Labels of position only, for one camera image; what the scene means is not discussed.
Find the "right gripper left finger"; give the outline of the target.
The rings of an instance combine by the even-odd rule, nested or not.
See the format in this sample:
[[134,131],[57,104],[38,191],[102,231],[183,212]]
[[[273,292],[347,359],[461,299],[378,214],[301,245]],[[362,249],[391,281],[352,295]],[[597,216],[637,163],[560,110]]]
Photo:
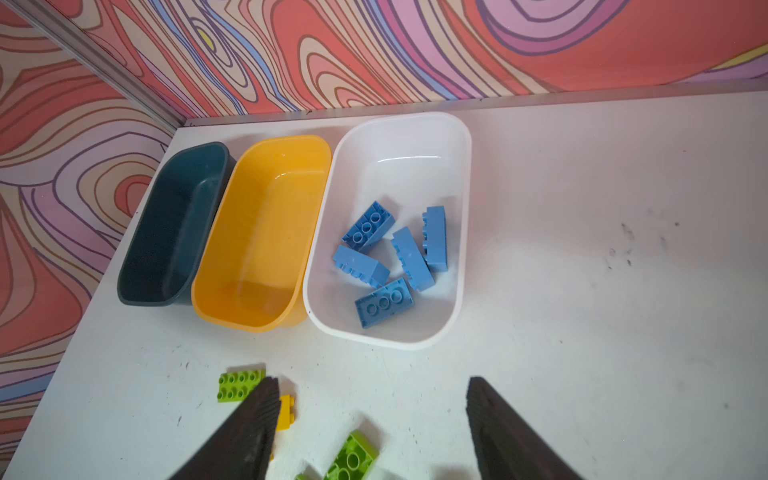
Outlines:
[[280,406],[278,380],[267,377],[172,477],[264,479]]

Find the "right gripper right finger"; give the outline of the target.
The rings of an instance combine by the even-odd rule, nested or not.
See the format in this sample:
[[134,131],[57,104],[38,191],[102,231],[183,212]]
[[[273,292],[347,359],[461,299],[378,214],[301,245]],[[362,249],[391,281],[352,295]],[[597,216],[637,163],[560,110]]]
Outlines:
[[483,479],[578,479],[580,475],[482,377],[469,380],[466,412]]

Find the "blue lego brick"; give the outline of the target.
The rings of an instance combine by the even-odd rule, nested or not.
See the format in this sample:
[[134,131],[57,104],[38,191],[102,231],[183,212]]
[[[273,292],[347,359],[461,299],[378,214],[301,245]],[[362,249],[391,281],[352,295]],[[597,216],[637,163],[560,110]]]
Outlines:
[[412,289],[423,292],[435,285],[435,280],[408,227],[393,233],[392,246]]
[[448,270],[446,216],[443,206],[430,206],[422,214],[424,259],[433,272]]
[[356,311],[364,329],[399,315],[414,305],[409,286],[398,278],[355,301]]
[[374,201],[342,237],[342,242],[352,250],[367,254],[394,224],[395,217]]

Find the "blue lego brick lone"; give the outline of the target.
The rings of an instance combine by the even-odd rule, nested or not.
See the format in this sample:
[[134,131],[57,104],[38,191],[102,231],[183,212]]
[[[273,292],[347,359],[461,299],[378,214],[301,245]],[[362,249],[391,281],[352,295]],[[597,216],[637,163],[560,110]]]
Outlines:
[[347,246],[339,245],[332,260],[342,272],[374,289],[381,288],[388,282],[390,270],[387,267],[378,260]]

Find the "yellow lego brick top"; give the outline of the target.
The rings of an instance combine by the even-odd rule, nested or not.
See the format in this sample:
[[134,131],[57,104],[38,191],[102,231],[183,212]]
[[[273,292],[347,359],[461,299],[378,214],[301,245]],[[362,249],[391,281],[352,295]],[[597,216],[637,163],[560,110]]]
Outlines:
[[286,431],[294,424],[296,420],[295,398],[292,395],[283,395],[280,397],[280,411],[277,420],[277,431]]

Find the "green lego plate left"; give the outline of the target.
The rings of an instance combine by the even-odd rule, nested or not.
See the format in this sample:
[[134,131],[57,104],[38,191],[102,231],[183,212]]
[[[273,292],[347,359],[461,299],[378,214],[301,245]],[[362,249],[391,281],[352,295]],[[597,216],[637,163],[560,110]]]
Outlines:
[[223,373],[218,378],[217,401],[231,403],[243,401],[266,377],[263,369]]

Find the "green lego brick centre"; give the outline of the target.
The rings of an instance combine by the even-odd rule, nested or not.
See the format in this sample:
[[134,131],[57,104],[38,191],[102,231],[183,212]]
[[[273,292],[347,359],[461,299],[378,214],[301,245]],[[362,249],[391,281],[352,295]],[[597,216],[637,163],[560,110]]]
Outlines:
[[359,430],[353,431],[324,475],[324,480],[365,480],[379,451]]

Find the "yellow plastic bin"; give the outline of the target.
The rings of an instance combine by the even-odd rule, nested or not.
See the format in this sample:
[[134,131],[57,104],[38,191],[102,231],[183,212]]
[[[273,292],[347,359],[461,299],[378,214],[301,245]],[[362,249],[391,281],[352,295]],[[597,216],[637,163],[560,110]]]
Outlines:
[[306,319],[302,286],[331,163],[314,135],[263,140],[239,158],[192,286],[202,319],[252,333]]

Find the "dark teal plastic bin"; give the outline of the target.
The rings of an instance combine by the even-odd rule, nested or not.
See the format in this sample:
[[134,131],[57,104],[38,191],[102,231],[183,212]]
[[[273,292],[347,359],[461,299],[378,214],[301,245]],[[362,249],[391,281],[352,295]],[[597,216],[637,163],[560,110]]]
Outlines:
[[235,166],[209,142],[173,155],[156,175],[117,282],[125,305],[189,305],[212,223]]

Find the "white plastic bin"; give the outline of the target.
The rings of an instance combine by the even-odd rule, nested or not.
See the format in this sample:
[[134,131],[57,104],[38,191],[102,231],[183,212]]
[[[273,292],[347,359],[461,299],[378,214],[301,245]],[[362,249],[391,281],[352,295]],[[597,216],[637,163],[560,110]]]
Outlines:
[[[370,345],[416,350],[434,345],[463,302],[469,227],[472,136],[457,117],[420,113],[364,122],[336,147],[304,279],[304,302],[322,331]],[[398,231],[423,242],[422,215],[442,206],[447,269],[415,305],[377,326],[361,325],[355,302],[371,287],[334,265],[333,254],[372,202],[392,213]]]

